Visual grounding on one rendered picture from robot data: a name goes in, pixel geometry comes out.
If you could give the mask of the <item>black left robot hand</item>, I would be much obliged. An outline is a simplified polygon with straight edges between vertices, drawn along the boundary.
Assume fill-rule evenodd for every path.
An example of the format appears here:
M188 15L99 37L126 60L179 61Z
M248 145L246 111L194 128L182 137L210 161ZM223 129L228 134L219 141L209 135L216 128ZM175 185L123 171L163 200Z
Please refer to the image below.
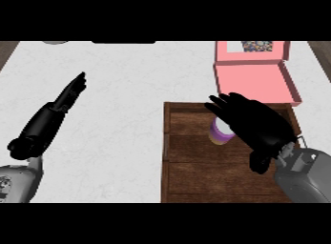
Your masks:
M33 115L22 131L9 145L11 157L25 160L39 157L55 138L59 127L80 93L86 89L84 73L70 82L53 102L48 102Z

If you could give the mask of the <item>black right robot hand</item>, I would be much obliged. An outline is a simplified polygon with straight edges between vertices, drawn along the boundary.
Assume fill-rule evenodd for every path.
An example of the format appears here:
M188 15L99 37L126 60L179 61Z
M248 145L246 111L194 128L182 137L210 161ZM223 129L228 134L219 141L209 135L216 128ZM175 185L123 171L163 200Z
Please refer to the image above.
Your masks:
M282 116L259 101L240 93L209 96L206 109L229 125L231 130L253 149L250 153L251 171L265 174L271 159L277 159L284 146L297 141L293 127Z

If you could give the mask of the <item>purple and yellow can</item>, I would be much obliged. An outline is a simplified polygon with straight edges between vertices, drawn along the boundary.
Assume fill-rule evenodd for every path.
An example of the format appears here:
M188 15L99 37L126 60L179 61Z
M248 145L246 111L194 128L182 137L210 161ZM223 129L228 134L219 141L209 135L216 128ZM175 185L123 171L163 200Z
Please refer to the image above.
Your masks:
M235 136L226 122L216 117L210 124L209 138L216 145L223 145Z

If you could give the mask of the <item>pink cardboard box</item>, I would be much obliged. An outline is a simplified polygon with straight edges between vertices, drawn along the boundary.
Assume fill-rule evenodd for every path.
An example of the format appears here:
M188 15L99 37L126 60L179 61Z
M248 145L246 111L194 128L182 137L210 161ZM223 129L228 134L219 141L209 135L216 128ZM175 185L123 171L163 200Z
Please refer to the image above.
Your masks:
M272 51L231 51L243 48L240 41L216 42L215 76L217 92L240 93L262 103L302 103L287 68L288 41L274 41Z

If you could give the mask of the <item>brown wooden tray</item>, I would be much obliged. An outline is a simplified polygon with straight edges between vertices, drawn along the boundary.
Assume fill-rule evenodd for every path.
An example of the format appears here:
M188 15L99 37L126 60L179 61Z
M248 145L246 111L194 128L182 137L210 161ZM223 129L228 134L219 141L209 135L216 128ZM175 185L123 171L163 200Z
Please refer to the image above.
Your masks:
M251 148L237 137L209 139L215 115L200 103L164 103L164 203L287 203L274 170L250 169Z

